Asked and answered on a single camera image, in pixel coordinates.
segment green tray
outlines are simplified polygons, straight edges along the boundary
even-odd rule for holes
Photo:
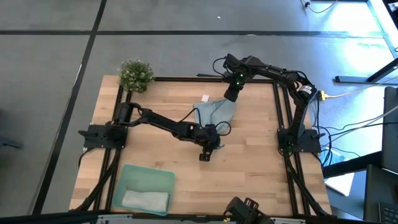
[[[169,213],[170,203],[173,198],[175,174],[173,172],[124,165],[122,173],[113,197],[112,205],[116,208],[140,210],[146,213],[165,216]],[[135,192],[167,192],[169,204],[166,212],[152,212],[140,208],[126,207],[122,205],[124,194],[127,190]]]

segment wooden table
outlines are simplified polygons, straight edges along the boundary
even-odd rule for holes
[[[93,116],[95,124],[111,120],[118,92],[116,81],[116,76],[103,78]],[[210,101],[220,100],[227,87],[226,83],[155,82],[145,93],[134,93],[131,101],[170,119],[180,120],[194,103],[200,102],[202,95],[209,95]],[[284,105],[282,90],[279,91]],[[200,146],[178,141],[170,133],[142,124],[129,129],[117,176],[125,164],[174,172],[175,194],[170,214],[222,215],[228,202],[238,196],[241,199],[251,197],[268,215],[291,215],[285,165],[277,152],[279,123],[272,84],[245,84],[236,104],[232,132],[221,137],[225,147],[213,152],[210,162],[198,160]],[[288,126],[284,108],[284,122]],[[187,121],[194,121],[193,115]],[[323,209],[331,212],[319,161],[311,154],[300,155],[307,188]],[[97,184],[103,156],[104,149],[84,156],[70,208],[79,206]],[[103,190],[100,208],[104,207],[107,188]],[[299,211],[303,213],[297,186],[295,193]],[[129,212],[118,208],[112,208],[112,211]]]

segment light blue cloth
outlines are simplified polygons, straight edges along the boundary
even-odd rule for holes
[[[193,105],[200,111],[201,125],[206,124],[217,125],[222,121],[230,122],[235,114],[236,103],[229,100],[220,100],[216,102],[204,102]],[[199,123],[198,111],[195,110],[195,122]],[[221,123],[217,126],[218,134],[226,134],[229,132],[229,126]]]

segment green plant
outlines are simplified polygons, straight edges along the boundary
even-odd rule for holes
[[[154,72],[149,63],[138,59],[122,62],[119,69],[118,83],[127,91],[143,93],[147,86],[155,80]]]

